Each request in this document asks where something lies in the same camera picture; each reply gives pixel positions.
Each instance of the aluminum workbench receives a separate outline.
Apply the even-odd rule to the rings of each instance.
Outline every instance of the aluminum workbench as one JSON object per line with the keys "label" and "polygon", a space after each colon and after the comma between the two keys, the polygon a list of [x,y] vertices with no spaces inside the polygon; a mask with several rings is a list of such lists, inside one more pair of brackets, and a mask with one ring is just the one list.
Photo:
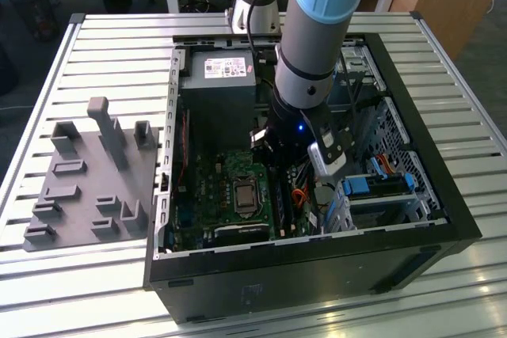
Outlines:
{"label": "aluminum workbench", "polygon": [[23,233],[51,160],[48,136],[55,122],[72,119],[80,131],[96,129],[86,105],[90,97],[105,96],[122,127],[132,128],[142,116],[162,128],[172,36],[231,32],[221,14],[74,21],[0,188],[0,336],[506,333],[507,143],[425,22],[408,13],[358,13],[350,31],[382,37],[484,238],[404,290],[177,326],[156,294],[142,289],[145,240],[24,252]]}

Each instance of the cpu socket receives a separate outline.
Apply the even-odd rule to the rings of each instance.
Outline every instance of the cpu socket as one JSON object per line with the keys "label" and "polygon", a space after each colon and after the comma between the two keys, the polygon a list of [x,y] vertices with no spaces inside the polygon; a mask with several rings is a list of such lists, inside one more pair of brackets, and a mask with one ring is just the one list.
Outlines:
{"label": "cpu socket", "polygon": [[233,188],[234,211],[242,218],[250,218],[258,209],[256,178],[238,178],[234,181]]}

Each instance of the power supply label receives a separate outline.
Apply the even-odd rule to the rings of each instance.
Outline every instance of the power supply label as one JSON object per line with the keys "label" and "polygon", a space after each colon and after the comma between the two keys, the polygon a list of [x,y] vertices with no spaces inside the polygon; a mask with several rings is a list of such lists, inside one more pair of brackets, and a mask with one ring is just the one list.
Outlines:
{"label": "power supply label", "polygon": [[204,78],[235,78],[246,77],[244,58],[207,59],[204,62]]}

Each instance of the green circuit board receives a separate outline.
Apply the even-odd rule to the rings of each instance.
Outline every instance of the green circuit board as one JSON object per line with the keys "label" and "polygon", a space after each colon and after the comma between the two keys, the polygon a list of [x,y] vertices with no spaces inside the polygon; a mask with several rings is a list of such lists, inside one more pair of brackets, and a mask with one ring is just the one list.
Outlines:
{"label": "green circuit board", "polygon": [[[238,213],[234,190],[254,183],[256,210]],[[217,227],[264,223],[275,239],[273,209],[265,167],[253,163],[249,151],[231,151],[212,158],[197,158],[193,201],[178,207],[176,242],[180,250],[200,249],[203,239]]]}

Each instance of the open computer tower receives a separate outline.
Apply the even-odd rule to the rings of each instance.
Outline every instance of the open computer tower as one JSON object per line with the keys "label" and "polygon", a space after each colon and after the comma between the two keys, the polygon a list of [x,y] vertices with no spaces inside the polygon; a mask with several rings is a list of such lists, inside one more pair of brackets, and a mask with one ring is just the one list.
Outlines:
{"label": "open computer tower", "polygon": [[[280,37],[255,40],[269,57]],[[174,44],[145,286],[177,323],[400,289],[480,238],[378,35],[344,42],[327,102],[354,145],[326,182],[256,158],[269,59],[242,36]]]}

